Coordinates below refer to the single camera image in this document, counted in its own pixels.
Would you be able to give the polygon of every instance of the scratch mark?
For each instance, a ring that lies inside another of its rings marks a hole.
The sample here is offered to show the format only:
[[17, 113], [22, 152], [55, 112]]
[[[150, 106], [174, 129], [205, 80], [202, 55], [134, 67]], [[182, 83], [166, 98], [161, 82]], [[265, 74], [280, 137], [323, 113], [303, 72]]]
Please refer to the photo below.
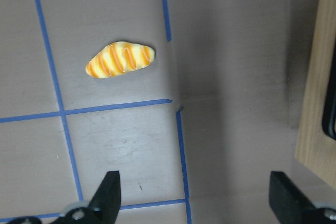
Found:
[[140, 181], [138, 181], [138, 184], [139, 184], [140, 189], [142, 190], [142, 186], [141, 186], [141, 184], [140, 184]]

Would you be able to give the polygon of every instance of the toy bread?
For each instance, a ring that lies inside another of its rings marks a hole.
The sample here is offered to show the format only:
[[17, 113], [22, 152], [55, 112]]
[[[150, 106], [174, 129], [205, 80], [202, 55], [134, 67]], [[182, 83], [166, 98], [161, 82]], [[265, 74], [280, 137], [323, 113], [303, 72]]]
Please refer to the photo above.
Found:
[[124, 41], [104, 47], [86, 65], [86, 73], [95, 78], [120, 76], [147, 67], [155, 52], [148, 46]]

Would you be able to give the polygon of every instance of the gray floor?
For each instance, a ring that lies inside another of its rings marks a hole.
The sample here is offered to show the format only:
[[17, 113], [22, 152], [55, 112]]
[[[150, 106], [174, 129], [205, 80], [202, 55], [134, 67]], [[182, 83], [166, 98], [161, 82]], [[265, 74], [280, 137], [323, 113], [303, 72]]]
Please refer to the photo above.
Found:
[[[171, 99], [66, 116], [84, 199], [118, 169], [122, 204], [184, 198], [193, 223], [277, 223], [282, 170], [315, 202], [336, 193], [294, 159], [318, 0], [41, 0], [64, 110]], [[34, 0], [0, 0], [0, 118], [59, 110]], [[113, 41], [152, 46], [147, 68], [97, 80], [87, 61]], [[78, 200], [61, 117], [0, 123], [0, 219]], [[117, 223], [186, 223], [185, 204], [120, 211]]]

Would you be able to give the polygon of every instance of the white tile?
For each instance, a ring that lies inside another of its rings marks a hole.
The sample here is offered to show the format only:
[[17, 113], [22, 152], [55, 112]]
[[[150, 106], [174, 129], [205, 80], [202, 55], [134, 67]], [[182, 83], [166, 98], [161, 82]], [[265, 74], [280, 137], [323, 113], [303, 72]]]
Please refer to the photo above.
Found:
[[173, 204], [119, 211], [115, 224], [186, 224], [185, 204]]
[[68, 116], [84, 198], [119, 170], [122, 204], [184, 198], [172, 104]]
[[77, 193], [60, 118], [1, 123], [0, 218], [60, 212]]
[[57, 111], [34, 0], [0, 0], [0, 16], [0, 117]]
[[[41, 0], [66, 109], [171, 98], [171, 45], [166, 42], [161, 0]], [[87, 62], [111, 42], [153, 47], [148, 67], [95, 79]]]

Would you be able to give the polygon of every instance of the black object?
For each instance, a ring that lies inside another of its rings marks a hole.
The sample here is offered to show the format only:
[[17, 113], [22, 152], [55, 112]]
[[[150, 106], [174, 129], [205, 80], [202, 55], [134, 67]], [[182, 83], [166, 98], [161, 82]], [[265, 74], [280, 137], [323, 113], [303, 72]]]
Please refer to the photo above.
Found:
[[330, 77], [325, 97], [324, 112], [322, 118], [323, 132], [336, 140], [335, 131], [336, 122], [336, 45], [334, 48], [334, 55], [331, 64]]
[[269, 204], [281, 224], [336, 223], [336, 210], [316, 208], [283, 172], [271, 172]]
[[[121, 205], [120, 174], [107, 172], [87, 207], [78, 207], [51, 224], [114, 224]], [[20, 217], [8, 224], [41, 224], [36, 217]]]

